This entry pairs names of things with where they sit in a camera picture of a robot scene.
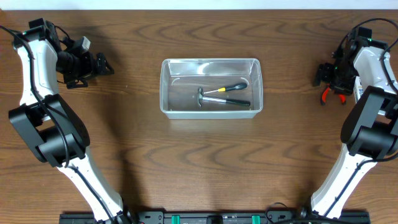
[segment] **black handle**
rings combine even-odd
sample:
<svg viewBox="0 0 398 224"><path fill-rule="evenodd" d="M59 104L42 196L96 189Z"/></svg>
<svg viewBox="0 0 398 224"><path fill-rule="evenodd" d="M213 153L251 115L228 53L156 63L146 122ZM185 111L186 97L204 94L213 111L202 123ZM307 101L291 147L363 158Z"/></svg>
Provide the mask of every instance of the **black handle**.
<svg viewBox="0 0 398 224"><path fill-rule="evenodd" d="M241 106L250 106L250 101L246 100L226 100L225 103L241 105Z"/></svg>
<svg viewBox="0 0 398 224"><path fill-rule="evenodd" d="M246 87L248 87L248 84L246 84L246 83L238 83L238 84L235 84L235 85L226 86L225 87L225 91L243 90Z"/></svg>

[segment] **wooden table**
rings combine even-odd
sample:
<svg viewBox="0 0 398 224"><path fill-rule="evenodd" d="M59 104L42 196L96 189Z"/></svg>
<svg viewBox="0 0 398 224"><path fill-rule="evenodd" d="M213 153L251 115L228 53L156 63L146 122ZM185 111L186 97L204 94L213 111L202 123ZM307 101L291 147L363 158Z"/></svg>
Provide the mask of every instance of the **wooden table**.
<svg viewBox="0 0 398 224"><path fill-rule="evenodd" d="M9 11L1 24L26 30L44 17L73 39L85 35L116 74L60 94L88 128L99 168L132 210L264 210L299 207L321 186L340 152L340 129L354 105L312 87L319 63L341 38L372 17L397 11ZM397 31L372 23L374 38ZM75 186L39 162L11 126L19 106L21 61L0 32L0 222L58 223L62 212L89 212ZM254 119L169 120L159 109L166 58L258 58L264 109ZM391 52L398 72L398 50ZM398 162L378 164L346 208L367 209L373 223L398 213Z"/></svg>

